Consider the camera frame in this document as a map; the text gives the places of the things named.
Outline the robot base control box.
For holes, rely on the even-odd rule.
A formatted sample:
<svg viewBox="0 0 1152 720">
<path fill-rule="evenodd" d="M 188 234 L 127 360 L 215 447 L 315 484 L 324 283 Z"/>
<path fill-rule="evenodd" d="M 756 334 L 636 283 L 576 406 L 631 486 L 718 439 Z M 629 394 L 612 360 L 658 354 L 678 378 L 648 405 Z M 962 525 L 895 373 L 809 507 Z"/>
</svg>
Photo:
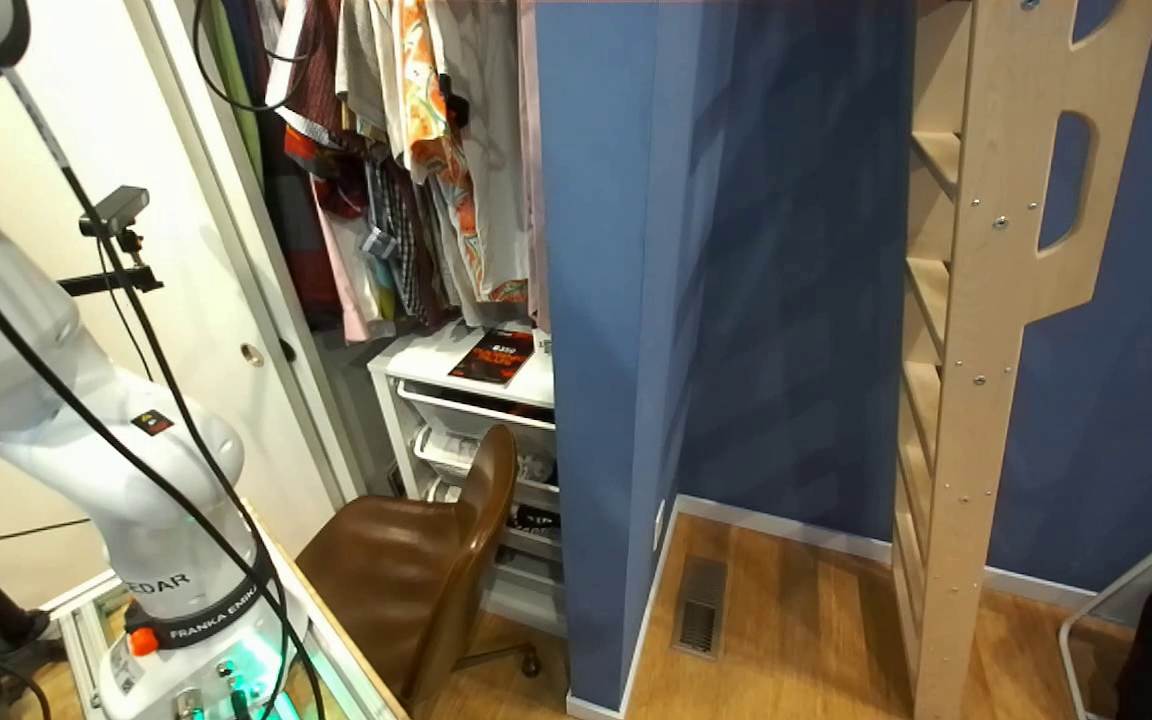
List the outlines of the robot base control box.
<svg viewBox="0 0 1152 720">
<path fill-rule="evenodd" d="M 83 720 L 409 720 L 263 537 L 118 543 L 55 623 Z"/>
</svg>

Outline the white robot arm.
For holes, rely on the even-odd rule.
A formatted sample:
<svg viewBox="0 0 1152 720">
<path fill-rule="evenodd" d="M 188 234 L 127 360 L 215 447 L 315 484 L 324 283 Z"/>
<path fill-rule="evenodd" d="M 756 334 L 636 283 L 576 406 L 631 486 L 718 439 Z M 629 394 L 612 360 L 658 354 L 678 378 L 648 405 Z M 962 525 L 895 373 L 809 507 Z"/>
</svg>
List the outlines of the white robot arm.
<svg viewBox="0 0 1152 720">
<path fill-rule="evenodd" d="M 71 294 L 0 231 L 0 461 L 79 505 L 132 591 L 127 631 L 205 644 L 271 591 L 236 496 L 242 436 L 118 369 Z"/>
</svg>

